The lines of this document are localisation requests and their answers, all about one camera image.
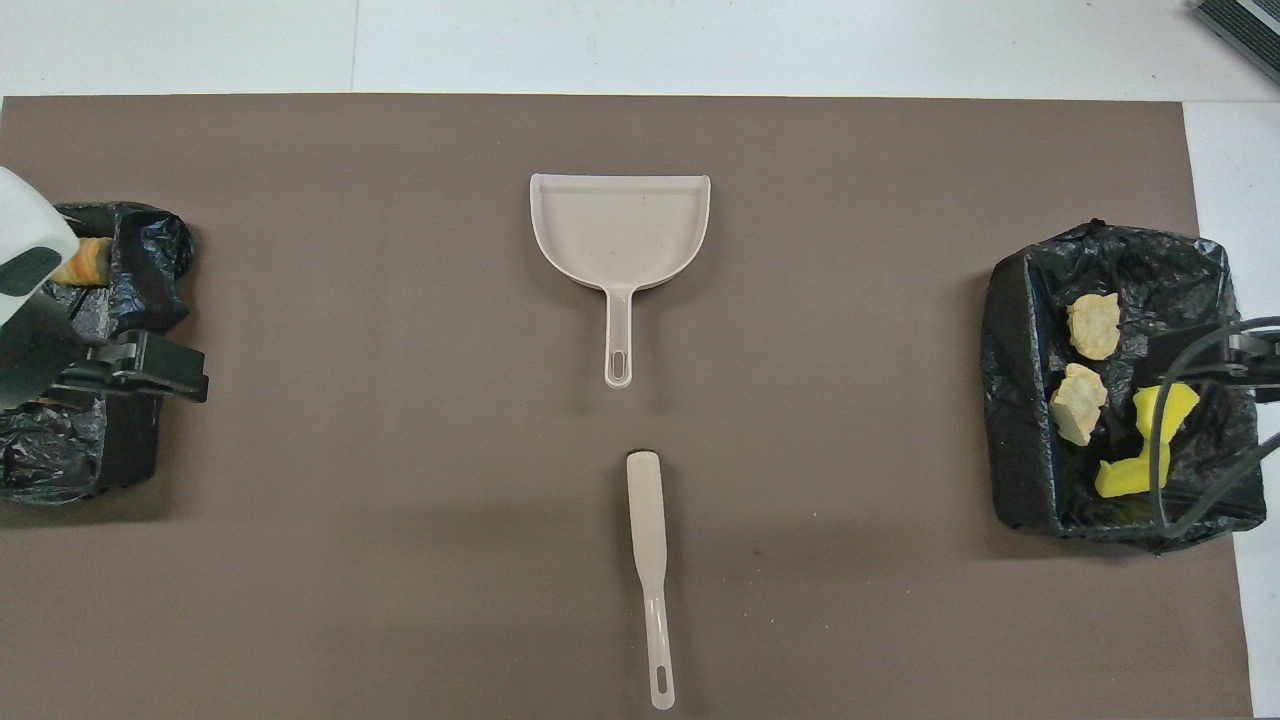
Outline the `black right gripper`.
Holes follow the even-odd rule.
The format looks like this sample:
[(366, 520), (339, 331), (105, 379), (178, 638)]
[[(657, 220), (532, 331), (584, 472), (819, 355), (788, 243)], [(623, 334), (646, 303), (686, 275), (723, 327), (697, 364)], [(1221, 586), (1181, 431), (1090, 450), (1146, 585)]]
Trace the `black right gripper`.
[(1279, 333), (1165, 331), (1147, 340), (1146, 387), (1160, 386), (1183, 359), (1175, 382), (1220, 380), (1251, 389), (1257, 404), (1279, 401)]

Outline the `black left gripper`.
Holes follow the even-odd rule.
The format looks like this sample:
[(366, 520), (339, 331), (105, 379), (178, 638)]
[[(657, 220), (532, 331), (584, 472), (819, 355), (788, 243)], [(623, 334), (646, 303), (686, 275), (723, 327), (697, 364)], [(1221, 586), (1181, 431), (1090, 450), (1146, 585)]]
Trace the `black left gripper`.
[(195, 404), (207, 401), (206, 355), (197, 348), (150, 331), (128, 331), (114, 340), (83, 334), (72, 340), (70, 361), (60, 372), (60, 389), (124, 393), (124, 383), (137, 392), (169, 395)]

